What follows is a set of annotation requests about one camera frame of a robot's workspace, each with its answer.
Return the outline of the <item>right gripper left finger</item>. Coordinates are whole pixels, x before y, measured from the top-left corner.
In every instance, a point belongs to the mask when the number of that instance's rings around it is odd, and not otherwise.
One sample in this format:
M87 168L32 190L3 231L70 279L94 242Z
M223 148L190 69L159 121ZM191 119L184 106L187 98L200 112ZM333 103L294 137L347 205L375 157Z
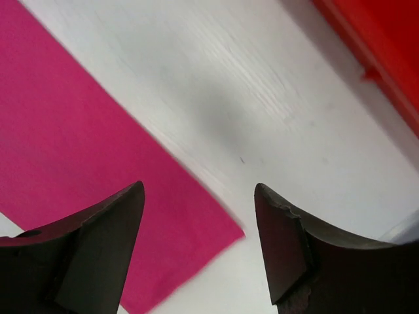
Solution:
M145 191L107 199L16 237L1 238L2 313L116 313Z

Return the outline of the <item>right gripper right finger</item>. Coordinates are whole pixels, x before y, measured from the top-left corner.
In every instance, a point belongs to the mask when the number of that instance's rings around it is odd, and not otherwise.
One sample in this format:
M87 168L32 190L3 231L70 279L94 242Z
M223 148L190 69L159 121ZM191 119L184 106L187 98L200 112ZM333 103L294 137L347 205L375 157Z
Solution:
M280 313L417 313L418 242L347 232L267 185L254 193L270 300Z

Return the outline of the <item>pink trousers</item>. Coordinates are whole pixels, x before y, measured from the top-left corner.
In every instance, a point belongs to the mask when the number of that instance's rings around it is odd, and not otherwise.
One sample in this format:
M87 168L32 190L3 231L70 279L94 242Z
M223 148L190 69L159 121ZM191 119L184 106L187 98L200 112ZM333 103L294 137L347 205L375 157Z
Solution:
M30 229L135 181L145 213L122 306L146 313L244 232L18 1L1 2L1 212Z

